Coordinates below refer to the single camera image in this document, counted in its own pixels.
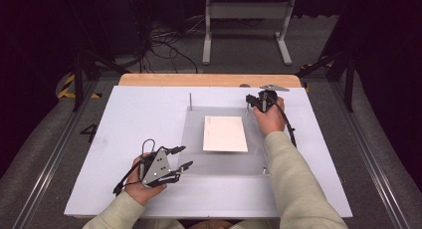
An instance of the person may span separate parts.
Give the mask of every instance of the person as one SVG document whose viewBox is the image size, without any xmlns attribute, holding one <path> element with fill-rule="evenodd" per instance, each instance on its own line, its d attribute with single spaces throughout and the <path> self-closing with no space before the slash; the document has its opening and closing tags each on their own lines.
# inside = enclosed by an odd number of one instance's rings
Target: person
<svg viewBox="0 0 422 229">
<path fill-rule="evenodd" d="M 277 104 L 284 110 L 282 98 L 277 99 Z M 280 228 L 347 228 L 327 202 L 308 164 L 284 133 L 285 122 L 279 110 L 271 107 L 263 114 L 253 108 L 253 113 L 265 136 L 270 180 L 280 214 Z M 138 181 L 137 171 L 129 176 L 127 182 Z M 148 200 L 165 188 L 166 185 L 154 188 L 145 188 L 141 183 L 128 185 L 110 206 L 88 222 L 85 228 L 132 228 L 143 213 Z M 154 228 L 184 227 L 177 220 L 163 220 L 159 226 L 155 222 Z M 269 227 L 264 221 L 245 220 L 230 228 Z"/>
</svg>

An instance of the person's right hand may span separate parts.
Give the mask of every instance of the person's right hand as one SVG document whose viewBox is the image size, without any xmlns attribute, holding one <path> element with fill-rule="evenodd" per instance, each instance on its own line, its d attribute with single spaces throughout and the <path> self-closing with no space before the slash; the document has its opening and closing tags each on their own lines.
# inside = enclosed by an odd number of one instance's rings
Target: person's right hand
<svg viewBox="0 0 422 229">
<path fill-rule="evenodd" d="M 285 110 L 285 100 L 283 98 L 277 98 L 277 104 Z M 273 131 L 285 130 L 285 120 L 280 114 L 277 106 L 272 106 L 267 112 L 261 113 L 256 107 L 253 108 L 254 116 L 258 121 L 258 125 L 265 136 Z"/>
</svg>

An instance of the sheet of paper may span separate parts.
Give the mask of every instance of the sheet of paper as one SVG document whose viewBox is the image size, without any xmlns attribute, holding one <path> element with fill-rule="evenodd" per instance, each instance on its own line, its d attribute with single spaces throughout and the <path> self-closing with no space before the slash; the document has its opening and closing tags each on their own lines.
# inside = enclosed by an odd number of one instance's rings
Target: sheet of paper
<svg viewBox="0 0 422 229">
<path fill-rule="evenodd" d="M 242 118 L 206 116 L 204 151 L 248 151 Z"/>
</svg>

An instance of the beige sleeve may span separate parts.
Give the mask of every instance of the beige sleeve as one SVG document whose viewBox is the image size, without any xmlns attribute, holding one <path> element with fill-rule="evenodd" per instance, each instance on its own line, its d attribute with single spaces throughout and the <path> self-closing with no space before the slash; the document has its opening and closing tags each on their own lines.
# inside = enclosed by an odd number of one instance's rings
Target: beige sleeve
<svg viewBox="0 0 422 229">
<path fill-rule="evenodd" d="M 272 132 L 265 146 L 280 228 L 347 228 L 289 138 L 281 131 Z"/>
<path fill-rule="evenodd" d="M 131 229 L 144 210 L 144 206 L 137 203 L 123 190 L 101 214 L 89 221 L 84 229 Z"/>
</svg>

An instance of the metal rail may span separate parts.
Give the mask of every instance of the metal rail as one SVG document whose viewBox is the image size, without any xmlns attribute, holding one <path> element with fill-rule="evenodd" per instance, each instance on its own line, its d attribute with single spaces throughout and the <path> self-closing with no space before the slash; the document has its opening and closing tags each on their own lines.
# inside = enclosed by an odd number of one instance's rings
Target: metal rail
<svg viewBox="0 0 422 229">
<path fill-rule="evenodd" d="M 81 104 L 81 107 L 78 111 L 73 112 L 65 126 L 65 129 L 62 132 L 62 135 L 59 138 L 58 143 L 56 144 L 52 154 L 50 155 L 49 160 L 44 166 L 43 171 L 35 183 L 34 188 L 31 191 L 25 205 L 23 206 L 18 218 L 15 221 L 15 224 L 12 228 L 27 228 L 32 217 L 35 214 L 38 206 L 40 205 L 41 200 L 49 184 L 56 172 L 56 169 L 59 166 L 59 163 L 62 159 L 62 156 L 67 148 L 69 140 L 72 136 L 72 133 L 76 127 L 78 119 L 81 117 L 87 102 L 90 100 L 90 95 L 94 92 L 97 86 L 97 82 L 89 81 L 86 87 L 86 92 L 84 93 L 84 100 Z"/>
<path fill-rule="evenodd" d="M 378 191 L 385 208 L 387 209 L 387 213 L 390 216 L 394 227 L 400 229 L 410 228 L 403 212 L 400 209 L 400 206 L 397 203 L 397 200 L 394 197 L 390 183 L 388 182 L 388 179 L 382 168 L 376 161 L 375 156 L 373 155 L 370 146 L 363 135 L 362 129 L 360 128 L 356 117 L 347 109 L 347 106 L 343 101 L 344 95 L 341 87 L 338 83 L 329 83 L 329 85 L 341 107 L 342 112 L 345 115 L 345 118 L 347 119 L 354 135 L 356 136 L 359 144 L 360 155 L 362 156 L 368 172 L 372 177 L 372 181 L 375 184 L 376 190 Z"/>
</svg>

